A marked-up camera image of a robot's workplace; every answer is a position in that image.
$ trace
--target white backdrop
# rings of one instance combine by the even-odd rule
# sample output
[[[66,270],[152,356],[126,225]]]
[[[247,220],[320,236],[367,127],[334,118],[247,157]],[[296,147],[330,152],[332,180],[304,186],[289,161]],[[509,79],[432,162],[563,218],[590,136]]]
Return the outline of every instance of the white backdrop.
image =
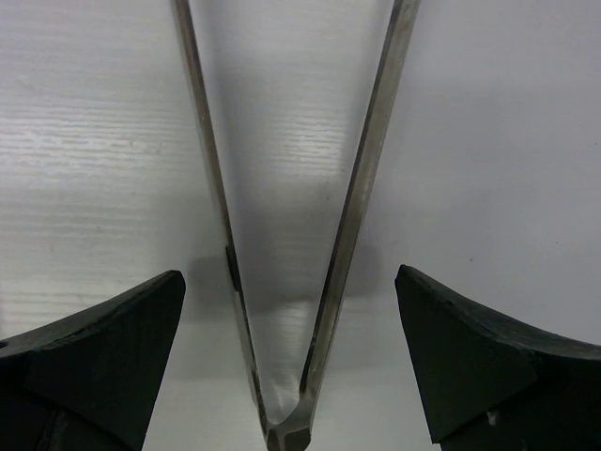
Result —
[[[293,405],[391,3],[193,0],[274,419]],[[423,0],[311,449],[436,449],[401,263],[601,344],[599,17],[596,0]],[[167,0],[0,2],[0,337],[181,269],[145,450],[261,450],[199,147]]]

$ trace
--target metal tongs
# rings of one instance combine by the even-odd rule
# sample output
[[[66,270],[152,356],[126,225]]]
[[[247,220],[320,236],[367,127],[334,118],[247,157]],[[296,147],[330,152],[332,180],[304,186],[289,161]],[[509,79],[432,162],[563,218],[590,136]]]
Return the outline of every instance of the metal tongs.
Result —
[[[269,451],[301,451],[306,449],[311,442],[311,427],[317,398],[340,315],[348,270],[378,169],[379,155],[393,111],[394,97],[420,0],[394,0],[393,2],[376,81],[367,108],[345,204],[331,251],[330,265],[317,310],[315,328],[300,378],[299,402],[294,411],[280,424],[272,424],[269,421],[261,394],[249,318],[244,302],[244,290],[239,277],[234,233],[227,209],[223,176],[211,123],[190,3],[189,0],[174,0],[174,3],[181,42],[190,72],[209,176],[212,178],[212,188],[217,197],[223,231],[226,236],[226,254],[235,290],[234,304],[239,324],[239,336],[261,428]]]

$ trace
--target white wood grain surface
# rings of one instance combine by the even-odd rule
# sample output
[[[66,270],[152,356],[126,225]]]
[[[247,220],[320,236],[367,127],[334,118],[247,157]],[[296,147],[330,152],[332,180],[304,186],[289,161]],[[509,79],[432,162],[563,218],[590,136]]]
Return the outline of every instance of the white wood grain surface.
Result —
[[[193,6],[277,419],[391,1]],[[599,17],[596,0],[423,1],[311,449],[436,449],[396,308],[401,263],[601,344]],[[204,171],[167,0],[0,2],[0,336],[183,270],[146,451],[265,448]]]

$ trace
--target tongs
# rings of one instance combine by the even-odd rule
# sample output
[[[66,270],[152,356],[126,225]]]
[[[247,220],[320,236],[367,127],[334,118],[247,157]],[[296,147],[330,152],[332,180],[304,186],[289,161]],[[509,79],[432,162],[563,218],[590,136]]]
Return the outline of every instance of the tongs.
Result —
[[[225,252],[234,288],[234,305],[239,325],[239,337],[260,425],[269,451],[301,451],[306,449],[311,441],[311,428],[316,412],[317,398],[324,379],[326,363],[342,307],[348,270],[376,177],[378,160],[393,111],[394,97],[420,0],[394,0],[393,2],[393,10],[378,64],[376,80],[363,123],[359,148],[353,164],[345,203],[331,251],[330,265],[319,301],[316,323],[300,377],[299,402],[294,411],[280,424],[273,424],[268,419],[261,393],[261,382],[254,355],[249,316],[244,301],[244,289],[239,277],[234,232],[232,231],[223,187],[223,175],[190,3],[189,0],[174,0],[174,3],[181,43],[190,73],[190,83],[200,125],[201,141],[206,154],[209,178],[217,200],[225,235]]]

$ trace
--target metal rod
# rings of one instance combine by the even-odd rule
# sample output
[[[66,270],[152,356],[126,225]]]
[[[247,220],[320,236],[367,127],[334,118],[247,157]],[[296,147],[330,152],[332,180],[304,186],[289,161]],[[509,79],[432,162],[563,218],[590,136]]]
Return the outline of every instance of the metal rod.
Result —
[[[348,270],[376,178],[379,156],[393,112],[394,97],[419,4],[420,0],[395,0],[393,4],[376,81],[331,252],[316,325],[300,381],[301,389],[306,388],[314,392],[315,397],[323,381],[326,361],[340,315]]]
[[[371,193],[379,155],[393,111],[394,97],[407,55],[411,30],[415,22],[420,0],[394,0],[393,12],[386,32],[376,81],[367,108],[362,136],[353,165],[347,197],[343,207],[336,239],[331,252],[330,266],[322,291],[311,345],[300,378],[299,403],[295,410],[279,425],[269,422],[254,356],[253,340],[243,290],[239,280],[234,236],[227,211],[223,177],[219,164],[217,145],[208,108],[200,57],[193,30],[189,0],[174,0],[177,21],[185,52],[193,96],[202,133],[208,169],[219,204],[223,229],[227,238],[227,257],[236,289],[235,307],[239,335],[256,402],[259,420],[269,451],[302,451],[311,441],[311,427],[316,411],[317,398],[323,382],[326,363],[330,354],[336,324],[352,261],[355,243],[359,235]]]
[[[234,244],[234,234],[227,209],[227,199],[225,197],[225,188],[223,186],[223,176],[219,163],[219,154],[215,133],[208,106],[207,91],[205,88],[205,79],[203,77],[200,55],[198,53],[198,44],[194,32],[192,12],[190,10],[189,0],[173,0],[176,14],[179,36],[184,51],[184,56],[190,75],[190,83],[193,89],[193,100],[198,116],[198,125],[200,127],[200,138],[203,144],[204,153],[208,164],[208,177],[211,180],[213,193],[218,204],[218,210],[221,217],[223,232],[226,237],[226,258],[229,265],[230,275],[235,288],[234,307],[236,310],[237,325],[239,328],[239,339],[244,355],[244,361],[247,367],[249,383],[254,402],[259,413],[261,428],[264,435],[267,435],[268,420],[265,409],[265,402],[261,393],[261,385],[258,377],[256,358],[254,356],[253,340],[251,338],[251,328],[248,319],[246,303],[242,291],[238,259],[236,256],[236,246]]]

